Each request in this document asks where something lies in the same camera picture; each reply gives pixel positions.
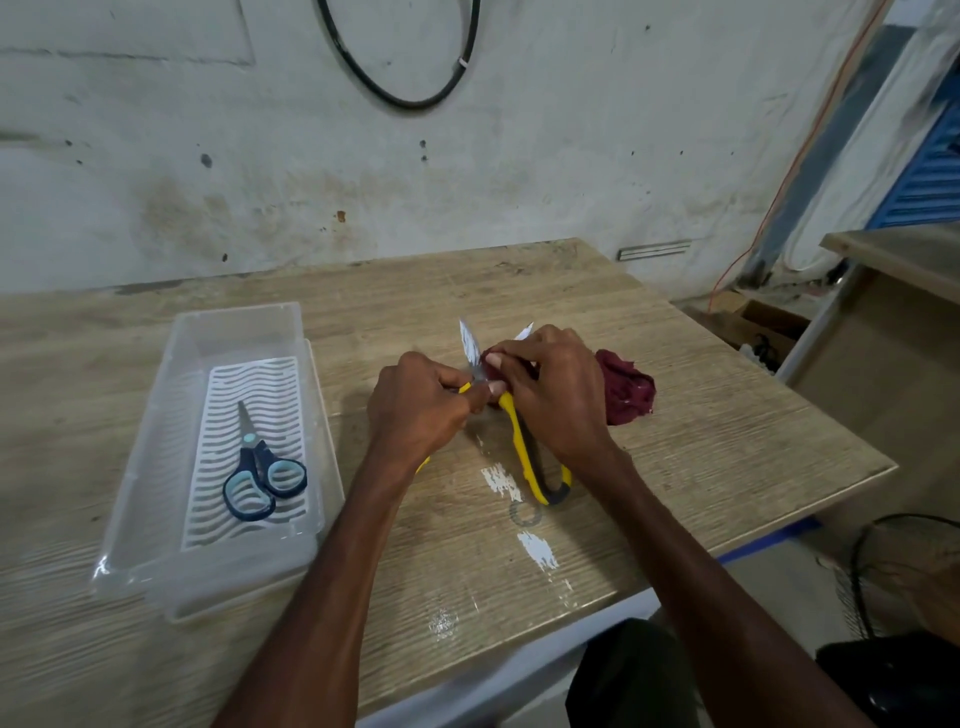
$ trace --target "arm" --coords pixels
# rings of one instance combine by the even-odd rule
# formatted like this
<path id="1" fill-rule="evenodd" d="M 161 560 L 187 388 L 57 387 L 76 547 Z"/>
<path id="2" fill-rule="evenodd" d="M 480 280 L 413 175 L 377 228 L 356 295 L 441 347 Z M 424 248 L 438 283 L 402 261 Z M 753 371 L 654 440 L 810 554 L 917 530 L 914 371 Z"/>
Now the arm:
<path id="1" fill-rule="evenodd" d="M 376 565 L 418 466 L 504 389 L 452 394 L 469 376 L 404 354 L 380 373 L 367 413 L 371 442 L 316 560 L 215 726 L 352 726 L 360 645 Z"/>
<path id="2" fill-rule="evenodd" d="M 493 351 L 530 430 L 627 536 L 718 728 L 872 725 L 650 492 L 607 430 L 603 376 L 576 333 L 545 327 Z M 538 362 L 540 377 L 519 359 Z"/>

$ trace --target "blue scissors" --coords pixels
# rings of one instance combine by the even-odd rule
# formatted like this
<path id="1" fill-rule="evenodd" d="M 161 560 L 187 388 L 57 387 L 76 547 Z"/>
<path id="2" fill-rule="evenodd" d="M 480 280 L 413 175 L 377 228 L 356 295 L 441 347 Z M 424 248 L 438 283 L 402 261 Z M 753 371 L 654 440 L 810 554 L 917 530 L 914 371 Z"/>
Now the blue scissors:
<path id="1" fill-rule="evenodd" d="M 224 503 L 241 521 L 263 521 L 276 510 L 277 498 L 298 496 L 306 488 L 306 468 L 277 457 L 256 433 L 244 403 L 240 415 L 240 462 L 224 481 Z"/>

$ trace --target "clear plastic container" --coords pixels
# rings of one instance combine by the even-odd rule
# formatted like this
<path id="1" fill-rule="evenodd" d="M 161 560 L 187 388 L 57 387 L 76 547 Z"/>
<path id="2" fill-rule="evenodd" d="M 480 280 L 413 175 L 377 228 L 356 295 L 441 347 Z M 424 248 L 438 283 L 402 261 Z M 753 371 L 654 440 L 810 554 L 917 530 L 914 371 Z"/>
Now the clear plastic container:
<path id="1" fill-rule="evenodd" d="M 285 522 L 260 522 L 261 527 L 191 540 L 185 528 L 210 373 L 279 357 L 296 359 L 308 479 L 305 503 Z M 104 598 L 143 593 L 170 621 L 229 606 L 296 578 L 313 559 L 318 534 L 333 523 L 343 501 L 300 305 L 181 314 L 174 320 L 113 505 L 93 572 L 94 593 Z"/>

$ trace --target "blue handle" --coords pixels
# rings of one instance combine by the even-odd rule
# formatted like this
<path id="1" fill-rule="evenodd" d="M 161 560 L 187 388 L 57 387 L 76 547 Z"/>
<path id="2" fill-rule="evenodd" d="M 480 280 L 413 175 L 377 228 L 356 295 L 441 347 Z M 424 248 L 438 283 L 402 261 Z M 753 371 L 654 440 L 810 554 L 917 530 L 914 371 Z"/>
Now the blue handle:
<path id="1" fill-rule="evenodd" d="M 288 498 L 306 490 L 306 468 L 302 463 L 276 457 L 263 440 L 256 444 L 253 454 L 266 474 L 263 487 L 272 495 Z"/>
<path id="2" fill-rule="evenodd" d="M 240 448 L 240 462 L 224 481 L 224 503 L 240 521 L 263 521 L 276 510 L 276 500 L 263 487 L 253 450 Z"/>

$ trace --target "hand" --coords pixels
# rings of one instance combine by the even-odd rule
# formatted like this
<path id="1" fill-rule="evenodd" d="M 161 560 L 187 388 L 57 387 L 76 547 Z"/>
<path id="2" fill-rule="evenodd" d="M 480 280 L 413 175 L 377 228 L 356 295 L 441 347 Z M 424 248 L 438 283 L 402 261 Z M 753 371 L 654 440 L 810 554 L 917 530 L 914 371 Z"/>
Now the hand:
<path id="1" fill-rule="evenodd" d="M 520 359 L 540 365 L 530 377 Z M 503 341 L 487 361 L 510 382 L 517 411 L 538 441 L 578 475 L 617 450 L 607 431 L 600 365 L 572 328 L 545 326 L 525 341 Z"/>
<path id="2" fill-rule="evenodd" d="M 367 402 L 371 450 L 418 468 L 442 448 L 467 421 L 506 391 L 502 381 L 480 382 L 464 394 L 456 391 L 470 375 L 407 352 L 394 367 L 380 370 Z"/>

